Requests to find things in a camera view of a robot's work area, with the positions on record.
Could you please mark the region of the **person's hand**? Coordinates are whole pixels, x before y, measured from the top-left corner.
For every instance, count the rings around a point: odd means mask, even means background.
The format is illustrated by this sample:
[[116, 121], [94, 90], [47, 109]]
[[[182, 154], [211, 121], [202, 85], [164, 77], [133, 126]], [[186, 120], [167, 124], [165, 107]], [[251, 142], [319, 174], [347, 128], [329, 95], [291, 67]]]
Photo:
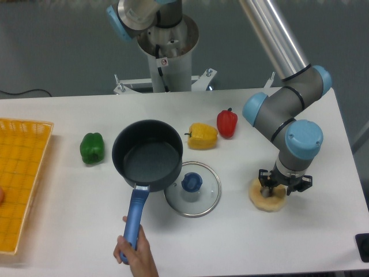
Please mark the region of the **person's hand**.
[[134, 249], [126, 241], [126, 239], [123, 236], [119, 235], [117, 237], [117, 243], [113, 251], [113, 255], [119, 264], [123, 263], [120, 257], [121, 252], [126, 256], [128, 260], [127, 265], [129, 265], [129, 267], [130, 267], [130, 263], [135, 260], [153, 260], [154, 261], [154, 258], [152, 256], [152, 252], [150, 249], [150, 243], [148, 239], [146, 238], [142, 225], [140, 225], [140, 228], [139, 228], [136, 249]]

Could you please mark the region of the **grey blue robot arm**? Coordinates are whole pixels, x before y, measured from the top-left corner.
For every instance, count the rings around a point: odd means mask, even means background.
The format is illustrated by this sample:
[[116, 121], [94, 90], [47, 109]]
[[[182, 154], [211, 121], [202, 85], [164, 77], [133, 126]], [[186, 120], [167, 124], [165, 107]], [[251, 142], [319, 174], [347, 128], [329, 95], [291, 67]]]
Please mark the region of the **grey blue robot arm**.
[[[279, 185], [287, 192], [312, 186], [306, 170], [318, 154], [323, 134], [310, 121], [296, 116], [332, 86], [321, 66], [312, 66], [273, 1], [241, 1], [283, 87], [273, 95], [253, 95], [244, 105], [245, 119], [278, 150], [272, 170], [260, 170], [261, 194], [270, 197]], [[155, 92], [190, 91], [191, 52], [199, 31], [182, 12], [181, 1], [119, 1], [106, 10], [112, 28], [125, 41], [136, 39], [148, 57]]]

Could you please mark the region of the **person's forearm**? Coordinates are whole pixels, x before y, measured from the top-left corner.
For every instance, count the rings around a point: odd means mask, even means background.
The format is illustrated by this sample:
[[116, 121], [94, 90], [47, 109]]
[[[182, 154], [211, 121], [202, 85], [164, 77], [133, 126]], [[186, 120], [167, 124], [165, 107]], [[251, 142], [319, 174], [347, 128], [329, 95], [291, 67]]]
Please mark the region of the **person's forearm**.
[[135, 260], [130, 263], [130, 269], [134, 277], [159, 277], [153, 260]]

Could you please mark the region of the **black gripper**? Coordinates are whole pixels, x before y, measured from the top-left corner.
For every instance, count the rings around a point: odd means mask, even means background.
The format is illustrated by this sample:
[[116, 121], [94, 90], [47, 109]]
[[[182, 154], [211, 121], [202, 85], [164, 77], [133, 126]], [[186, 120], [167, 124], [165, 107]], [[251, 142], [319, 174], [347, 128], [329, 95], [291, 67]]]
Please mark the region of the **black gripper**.
[[261, 184], [261, 195], [263, 197], [271, 197], [273, 194], [273, 188], [278, 185], [287, 186], [287, 196], [292, 192], [304, 192], [312, 187], [312, 176], [296, 176], [290, 177], [283, 175], [277, 169], [273, 169], [271, 172], [265, 169], [259, 169], [258, 180]]

